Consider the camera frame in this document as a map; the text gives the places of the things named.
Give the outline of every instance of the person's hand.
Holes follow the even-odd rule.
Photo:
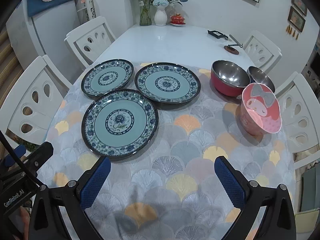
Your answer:
[[[23,207],[20,207],[20,216],[22,218],[22,221],[24,223],[24,233],[23,233],[23,240],[28,240],[29,235],[29,224],[30,224],[30,216],[27,210],[25,210]]]

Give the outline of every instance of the pink cartoon bowl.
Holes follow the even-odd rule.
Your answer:
[[[243,90],[240,121],[251,135],[280,131],[280,107],[270,88],[264,84],[251,83]]]

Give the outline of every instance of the vase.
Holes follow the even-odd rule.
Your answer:
[[[157,12],[155,15],[155,24],[157,26],[165,26],[167,24],[168,17],[164,10],[165,8],[166,6],[163,5],[157,6]]]
[[[150,4],[151,0],[139,0],[140,6],[140,26],[148,26],[151,25],[150,14]]]

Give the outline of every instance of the glass vase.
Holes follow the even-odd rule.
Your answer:
[[[152,24],[150,18],[150,4],[151,0],[139,0],[140,26],[148,26]]]

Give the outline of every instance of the black cable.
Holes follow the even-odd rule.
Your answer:
[[[12,149],[11,145],[8,143],[7,139],[4,137],[3,133],[0,131],[0,141],[2,142],[3,146],[7,149],[8,153],[14,159],[14,161],[19,165],[19,167],[26,173],[26,175],[31,179],[35,184],[38,186],[43,185],[43,183],[37,179],[31,171],[22,163],[22,161],[17,157],[14,150]]]

